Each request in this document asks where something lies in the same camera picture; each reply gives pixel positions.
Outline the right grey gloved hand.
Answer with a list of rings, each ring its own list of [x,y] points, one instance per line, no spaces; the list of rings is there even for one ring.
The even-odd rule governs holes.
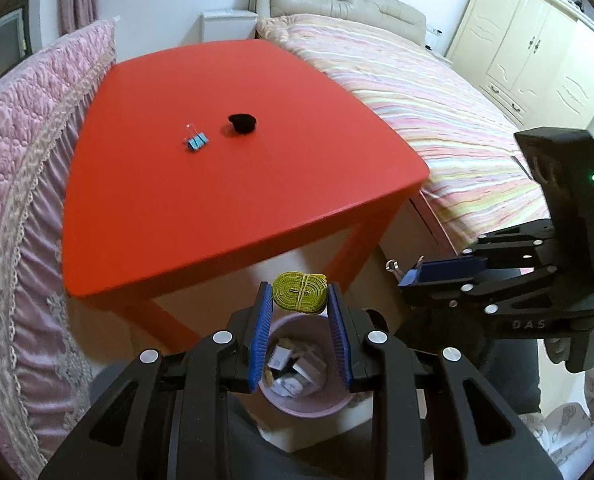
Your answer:
[[[564,363],[570,373],[580,373],[594,366],[594,332],[573,337],[544,340],[548,358],[554,363]]]

